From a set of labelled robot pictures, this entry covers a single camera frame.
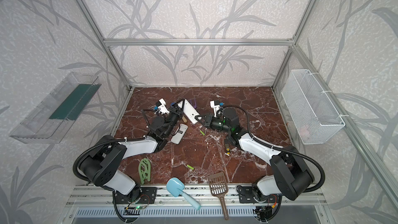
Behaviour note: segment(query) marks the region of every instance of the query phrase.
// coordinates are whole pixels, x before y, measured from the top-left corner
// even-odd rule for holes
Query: mesh basket
[[[345,126],[308,69],[291,70],[282,96],[304,144],[323,144]]]

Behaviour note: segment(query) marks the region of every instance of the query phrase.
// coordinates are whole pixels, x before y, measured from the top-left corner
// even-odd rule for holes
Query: slotted scoop
[[[224,172],[209,175],[207,176],[207,180],[209,181],[211,195],[220,199],[222,212],[224,213],[224,219],[228,220],[229,216],[226,210],[224,199],[225,194],[228,192],[228,185],[226,184]]]

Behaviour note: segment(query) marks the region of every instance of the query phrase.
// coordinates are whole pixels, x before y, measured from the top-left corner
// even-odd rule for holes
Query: blue scoop
[[[178,197],[180,194],[194,207],[196,210],[200,209],[200,204],[194,198],[187,195],[184,191],[185,185],[177,177],[170,178],[166,184],[167,191],[170,192],[174,197]]]

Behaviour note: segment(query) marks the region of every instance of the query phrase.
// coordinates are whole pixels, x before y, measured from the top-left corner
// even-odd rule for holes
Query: wall
[[[85,1],[105,38],[286,39],[295,33],[309,0]],[[147,86],[271,85],[283,51],[285,47],[113,47],[131,83]]]
[[[76,157],[107,134],[127,90],[73,0],[0,0],[0,222],[55,223]],[[8,134],[70,72],[102,86],[60,144]]]
[[[396,0],[320,0],[298,41],[365,137],[398,178]],[[341,130],[325,144],[301,144],[280,95],[292,57],[276,87],[288,128],[301,152],[326,171],[322,187],[336,223],[398,223],[398,213]]]

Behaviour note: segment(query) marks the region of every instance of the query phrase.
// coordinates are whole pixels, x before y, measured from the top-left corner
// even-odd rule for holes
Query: brown scoop handle
[[[224,219],[228,220],[229,216],[228,216],[228,211],[226,210],[224,196],[222,195],[219,198],[220,198],[220,202],[221,202],[222,212],[224,213]]]

